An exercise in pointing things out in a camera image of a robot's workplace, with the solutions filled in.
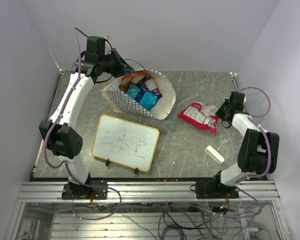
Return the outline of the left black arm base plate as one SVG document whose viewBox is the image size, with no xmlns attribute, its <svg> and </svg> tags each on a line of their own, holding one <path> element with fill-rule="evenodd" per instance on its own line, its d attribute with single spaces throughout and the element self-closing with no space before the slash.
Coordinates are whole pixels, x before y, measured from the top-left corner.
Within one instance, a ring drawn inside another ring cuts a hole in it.
<svg viewBox="0 0 300 240">
<path fill-rule="evenodd" d="M 97 200 L 105 200 L 107 195 L 107 188 L 87 187 L 68 182 L 63 186 L 61 198 L 63 200 L 87 200 L 94 197 Z"/>
</svg>

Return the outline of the orange snack packet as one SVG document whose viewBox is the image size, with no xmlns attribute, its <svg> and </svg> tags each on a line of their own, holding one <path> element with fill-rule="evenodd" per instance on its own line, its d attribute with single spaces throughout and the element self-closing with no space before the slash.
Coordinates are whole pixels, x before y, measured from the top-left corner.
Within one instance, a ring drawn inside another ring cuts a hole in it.
<svg viewBox="0 0 300 240">
<path fill-rule="evenodd" d="M 122 77 L 119 82 L 119 89 L 123 92 L 126 92 L 130 84 L 138 84 L 144 77 L 146 73 L 142 71 L 134 71 Z"/>
</svg>

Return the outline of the pink snack packet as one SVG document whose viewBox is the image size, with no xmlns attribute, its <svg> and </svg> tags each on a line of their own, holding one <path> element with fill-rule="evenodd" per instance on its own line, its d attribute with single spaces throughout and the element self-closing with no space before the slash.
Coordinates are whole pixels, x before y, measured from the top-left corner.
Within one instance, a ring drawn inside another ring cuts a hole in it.
<svg viewBox="0 0 300 240">
<path fill-rule="evenodd" d="M 217 110 L 216 106 L 207 105 L 206 102 L 193 102 L 177 117 L 197 129 L 208 131 L 216 136 L 219 121 L 219 117 L 216 115 Z"/>
</svg>

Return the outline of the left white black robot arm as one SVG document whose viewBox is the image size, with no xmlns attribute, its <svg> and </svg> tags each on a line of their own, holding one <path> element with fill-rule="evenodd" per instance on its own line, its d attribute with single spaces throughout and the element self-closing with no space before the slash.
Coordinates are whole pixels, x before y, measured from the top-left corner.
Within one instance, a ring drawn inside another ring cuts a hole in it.
<svg viewBox="0 0 300 240">
<path fill-rule="evenodd" d="M 80 110 L 90 90 L 99 83 L 99 76 L 106 73 L 119 78 L 133 71 L 106 38 L 88 36 L 86 50 L 79 52 L 72 65 L 61 102 L 49 120 L 39 124 L 45 163 L 52 169 L 65 166 L 70 192 L 81 199 L 91 195 L 92 186 L 80 156 L 83 138 L 75 130 Z"/>
</svg>

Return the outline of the blue checkered paper bag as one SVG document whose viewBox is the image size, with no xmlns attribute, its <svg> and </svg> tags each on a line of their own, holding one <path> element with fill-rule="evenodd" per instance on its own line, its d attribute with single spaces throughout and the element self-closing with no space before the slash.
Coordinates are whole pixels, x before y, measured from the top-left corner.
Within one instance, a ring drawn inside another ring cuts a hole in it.
<svg viewBox="0 0 300 240">
<path fill-rule="evenodd" d="M 163 122 L 164 119 L 170 116 L 176 102 L 176 92 L 172 83 L 162 72 L 157 70 L 145 69 L 141 66 L 136 68 L 135 71 L 150 75 L 162 94 L 162 97 L 152 109 L 147 110 L 124 91 L 120 90 L 121 76 L 101 90 L 103 96 L 116 113 L 130 113 Z"/>
</svg>

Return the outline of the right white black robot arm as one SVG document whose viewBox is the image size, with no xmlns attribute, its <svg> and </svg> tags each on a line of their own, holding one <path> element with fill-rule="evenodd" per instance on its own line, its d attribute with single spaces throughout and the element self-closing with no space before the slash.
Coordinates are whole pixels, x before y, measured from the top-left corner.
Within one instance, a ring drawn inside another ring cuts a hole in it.
<svg viewBox="0 0 300 240">
<path fill-rule="evenodd" d="M 210 192 L 216 198 L 234 191 L 242 181 L 272 174 L 277 166 L 280 136 L 265 130 L 244 111 L 245 98 L 244 93 L 232 91 L 216 112 L 228 128 L 233 127 L 243 136 L 236 163 L 212 179 Z"/>
</svg>

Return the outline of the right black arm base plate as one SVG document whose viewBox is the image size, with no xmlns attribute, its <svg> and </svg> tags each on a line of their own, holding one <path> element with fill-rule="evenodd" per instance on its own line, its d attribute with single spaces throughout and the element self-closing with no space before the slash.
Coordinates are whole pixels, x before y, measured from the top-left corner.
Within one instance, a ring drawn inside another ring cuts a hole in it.
<svg viewBox="0 0 300 240">
<path fill-rule="evenodd" d="M 195 192 L 197 199 L 225 199 L 226 196 L 230 199 L 239 198 L 239 193 L 234 186 L 221 184 L 219 180 L 213 178 L 196 181 L 189 189 Z"/>
</svg>

